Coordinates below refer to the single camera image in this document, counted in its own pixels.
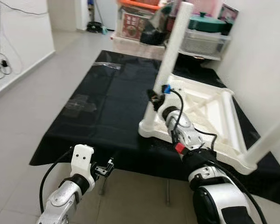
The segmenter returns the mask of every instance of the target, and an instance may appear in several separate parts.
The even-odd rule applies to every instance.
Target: clear plastic container
[[[206,33],[188,29],[183,39],[180,53],[206,59],[221,60],[221,55],[230,36],[220,33]]]
[[[111,35],[113,51],[126,55],[144,57],[149,59],[162,60],[165,54],[165,47],[140,43],[136,40],[126,39],[116,35]]]

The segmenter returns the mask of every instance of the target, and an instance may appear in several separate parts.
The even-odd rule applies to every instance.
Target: white plastic frame
[[[191,109],[191,106],[187,104],[185,96],[187,91],[190,91],[191,88],[193,88],[194,81],[180,77],[177,78],[171,73],[173,71],[178,56],[178,49],[182,43],[184,32],[187,29],[192,10],[192,4],[187,2],[181,3],[167,50],[154,83],[154,91],[159,94],[161,93],[161,87],[164,84],[170,84],[171,87],[175,89],[180,88],[180,94],[184,98],[186,104],[185,108],[186,110],[187,108],[189,110],[186,114],[190,119],[191,113],[194,109]],[[214,86],[208,86],[201,83],[195,84],[199,87],[203,86],[205,89],[209,90],[214,90],[216,88]],[[257,163],[270,151],[273,145],[280,140],[280,122],[247,151],[232,101],[232,92],[230,90],[221,89],[218,94],[223,105],[222,114],[225,118],[225,125],[223,122],[221,126],[225,126],[225,130],[228,130],[229,134],[227,144],[225,146],[220,145],[220,143],[215,146],[217,159],[233,166],[238,172],[244,175],[250,174],[257,168]],[[172,104],[173,102],[178,102],[178,100],[169,99],[168,102],[168,104]],[[159,116],[156,116],[156,112],[153,110],[153,105],[150,102],[147,105],[144,119],[139,123],[139,134],[146,138],[156,137],[165,141],[171,141],[166,132],[164,121],[162,121]]]

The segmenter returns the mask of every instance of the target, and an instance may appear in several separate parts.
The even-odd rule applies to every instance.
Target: white robot link
[[[87,145],[74,147],[70,177],[64,179],[59,188],[49,196],[46,208],[37,220],[37,224],[67,224],[75,214],[82,196],[92,191],[98,177],[110,175],[114,169],[113,158],[108,161],[106,169],[101,169],[96,166],[96,163],[91,165],[93,153],[94,149]]]

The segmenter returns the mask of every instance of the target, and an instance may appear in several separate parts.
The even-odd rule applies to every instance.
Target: table
[[[105,165],[114,157],[115,168],[170,179],[187,180],[178,154],[168,142],[138,135],[160,61],[102,51],[96,62],[120,64],[120,69],[92,66],[68,103],[42,138],[30,165],[53,163],[69,147],[95,147],[93,160]],[[174,74],[224,88],[214,70],[202,68],[188,56],[179,55]],[[234,100],[247,148],[259,135]],[[280,165],[271,153],[250,175],[226,165],[255,195],[280,204]]]

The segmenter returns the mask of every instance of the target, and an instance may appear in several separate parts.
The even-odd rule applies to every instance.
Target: plastic storage box
[[[132,1],[157,6],[160,0],[132,0]]]
[[[220,33],[206,33],[188,29],[185,32],[180,53],[221,60],[224,48],[230,40],[230,36],[223,36]]]
[[[123,5],[127,5],[127,6],[131,5],[131,6],[136,6],[136,7],[142,7],[145,9],[151,9],[153,11],[156,11],[161,8],[158,5],[146,4],[146,3],[142,3],[142,2],[137,2],[135,0],[119,0],[119,3],[123,4]]]
[[[116,35],[114,32],[111,35],[113,51],[126,55],[133,55],[149,59],[162,60],[165,53],[164,46],[155,46],[140,43],[136,40],[126,39]]]

